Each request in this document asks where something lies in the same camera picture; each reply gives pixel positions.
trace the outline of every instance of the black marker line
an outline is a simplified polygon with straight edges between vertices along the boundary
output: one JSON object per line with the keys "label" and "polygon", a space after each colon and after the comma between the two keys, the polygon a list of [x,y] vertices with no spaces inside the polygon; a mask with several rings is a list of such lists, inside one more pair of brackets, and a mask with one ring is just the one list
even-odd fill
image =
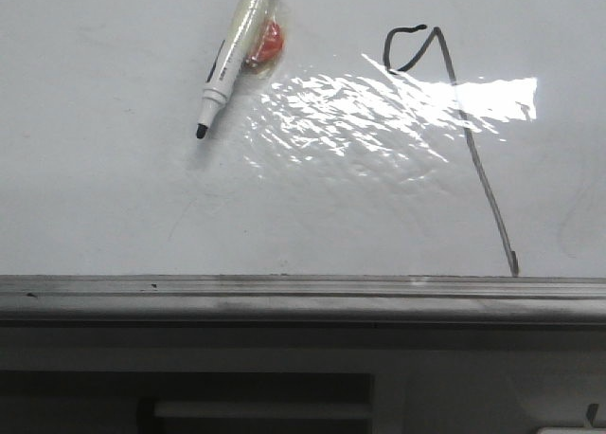
{"label": "black marker line", "polygon": [[[385,39],[385,45],[383,48],[383,64],[387,71],[390,74],[395,74],[394,70],[391,67],[391,44],[393,42],[394,37],[398,33],[415,33],[417,31],[421,31],[427,29],[426,25],[419,25],[416,27],[399,27],[394,28],[387,34],[387,38]],[[458,85],[458,81],[456,79],[455,68],[453,66],[453,59],[451,57],[451,53],[446,44],[446,39],[444,38],[444,33],[439,27],[434,27],[430,35],[427,37],[419,51],[415,54],[415,56],[402,66],[400,69],[397,69],[397,72],[407,72],[423,58],[425,52],[437,37],[437,41],[439,42],[440,49],[442,51],[442,57],[444,58],[444,63],[446,64],[446,70],[448,71],[448,77],[451,82],[451,86],[454,88],[456,92],[456,86]],[[459,105],[458,114],[461,120],[464,123],[469,122],[469,117],[467,113],[463,110],[461,103],[458,100],[458,95],[455,95],[456,101]],[[494,192],[490,187],[489,178],[484,171],[484,166],[482,165],[482,160],[480,159],[480,154],[477,151],[477,147],[475,146],[475,140],[473,138],[472,130],[463,125],[463,130],[465,131],[465,139],[467,140],[467,146],[470,149],[470,153],[472,155],[473,165],[475,166],[475,170],[480,178],[480,182],[482,183],[482,187],[484,188],[484,192],[486,193],[486,197],[489,201],[490,208],[492,209],[492,215],[494,216],[494,221],[496,222],[497,228],[499,229],[499,234],[501,235],[501,241],[503,242],[503,248],[505,249],[505,254],[508,259],[509,269],[511,270],[511,276],[517,277],[520,274],[520,265],[518,263],[518,257],[513,249],[511,249],[511,241],[509,240],[508,231],[505,227],[505,221],[503,221],[503,216],[501,214],[501,210],[496,202],[496,197],[494,196]]]}
{"label": "black marker line", "polygon": [[206,83],[209,83],[210,80],[212,79],[212,76],[215,75],[215,69],[217,69],[217,61],[219,60],[219,55],[221,55],[221,51],[223,50],[224,45],[225,45],[225,39],[223,39],[223,42],[221,43],[221,46],[219,47],[219,51],[217,52],[217,57],[215,57],[215,63],[213,63],[212,67],[210,68],[210,72],[208,73],[208,78],[206,79]]}

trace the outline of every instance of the whiteboard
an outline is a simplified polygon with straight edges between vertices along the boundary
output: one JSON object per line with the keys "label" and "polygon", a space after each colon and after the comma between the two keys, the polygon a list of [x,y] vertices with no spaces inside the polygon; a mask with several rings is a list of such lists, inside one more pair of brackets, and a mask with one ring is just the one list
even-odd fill
{"label": "whiteboard", "polygon": [[[440,124],[438,50],[409,78],[383,69],[386,33],[426,24],[482,118],[521,274],[606,275],[606,0],[277,0],[281,60],[242,80],[202,142],[205,74],[238,0],[0,1],[2,274],[508,275],[469,150]],[[424,37],[395,40],[395,63]],[[406,81],[430,99],[416,134],[288,140],[315,119],[293,98],[340,82],[384,124]]]}

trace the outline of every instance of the metal ledge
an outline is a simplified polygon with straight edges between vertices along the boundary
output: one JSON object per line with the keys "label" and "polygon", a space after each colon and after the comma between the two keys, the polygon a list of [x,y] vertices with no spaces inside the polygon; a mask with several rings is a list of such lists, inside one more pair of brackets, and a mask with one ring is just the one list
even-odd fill
{"label": "metal ledge", "polygon": [[606,325],[606,279],[0,276],[0,320]]}

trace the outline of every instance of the dark slot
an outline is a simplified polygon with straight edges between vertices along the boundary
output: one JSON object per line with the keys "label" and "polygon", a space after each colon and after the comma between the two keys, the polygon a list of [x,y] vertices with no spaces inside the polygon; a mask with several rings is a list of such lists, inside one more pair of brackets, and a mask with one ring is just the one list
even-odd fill
{"label": "dark slot", "polygon": [[367,434],[364,421],[333,420],[175,420],[164,421],[167,434]]}
{"label": "dark slot", "polygon": [[366,374],[0,372],[0,394],[366,404]]}

